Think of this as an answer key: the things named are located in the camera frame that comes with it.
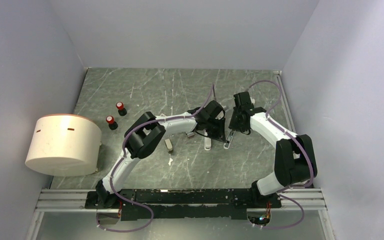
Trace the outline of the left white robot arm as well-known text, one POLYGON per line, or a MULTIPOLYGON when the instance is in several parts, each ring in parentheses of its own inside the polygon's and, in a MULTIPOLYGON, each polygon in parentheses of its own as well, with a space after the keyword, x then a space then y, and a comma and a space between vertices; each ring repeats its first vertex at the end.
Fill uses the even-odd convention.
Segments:
POLYGON ((105 208, 114 207, 119 200, 118 192, 134 167, 170 135, 203 131, 208 138, 224 142, 225 114, 224 107, 215 100, 177 115, 156 116, 150 111, 145 112, 124 134, 118 160, 97 183, 97 203, 105 208))

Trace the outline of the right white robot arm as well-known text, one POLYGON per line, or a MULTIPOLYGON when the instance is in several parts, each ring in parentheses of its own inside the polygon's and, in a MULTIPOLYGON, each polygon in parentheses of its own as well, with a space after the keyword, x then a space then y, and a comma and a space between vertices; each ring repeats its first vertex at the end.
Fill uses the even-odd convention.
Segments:
POLYGON ((313 142, 307 134, 287 130, 262 107, 255 107, 249 92, 234 94, 234 108, 229 129, 249 135, 260 134, 275 149, 272 172, 252 183, 250 202, 262 207, 275 194, 287 187, 312 185, 318 174, 313 142))

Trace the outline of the small beige stapler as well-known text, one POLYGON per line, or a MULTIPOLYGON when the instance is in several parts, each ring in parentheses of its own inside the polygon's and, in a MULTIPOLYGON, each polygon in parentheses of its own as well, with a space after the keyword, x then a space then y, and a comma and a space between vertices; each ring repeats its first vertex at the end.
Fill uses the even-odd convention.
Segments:
POLYGON ((173 144, 170 139, 165 139, 164 144, 166 146, 167 152, 172 154, 174 152, 173 144))

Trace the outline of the small blue stapler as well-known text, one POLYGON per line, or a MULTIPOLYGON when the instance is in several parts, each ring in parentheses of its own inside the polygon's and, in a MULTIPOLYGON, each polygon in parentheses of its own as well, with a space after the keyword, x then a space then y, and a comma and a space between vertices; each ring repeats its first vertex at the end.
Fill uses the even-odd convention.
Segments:
POLYGON ((224 143, 224 145, 223 145, 223 148, 224 148, 224 149, 227 150, 227 149, 230 148, 235 133, 236 133, 235 130, 231 130, 231 131, 229 132, 229 134, 228 134, 227 137, 226 137, 225 143, 224 143))

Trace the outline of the long white stapler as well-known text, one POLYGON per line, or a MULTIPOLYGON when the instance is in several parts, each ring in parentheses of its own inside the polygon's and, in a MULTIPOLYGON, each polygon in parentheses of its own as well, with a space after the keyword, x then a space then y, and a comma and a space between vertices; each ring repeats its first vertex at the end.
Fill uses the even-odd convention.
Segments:
POLYGON ((204 130, 204 149, 210 151, 212 147, 212 140, 209 138, 209 133, 207 130, 204 130))

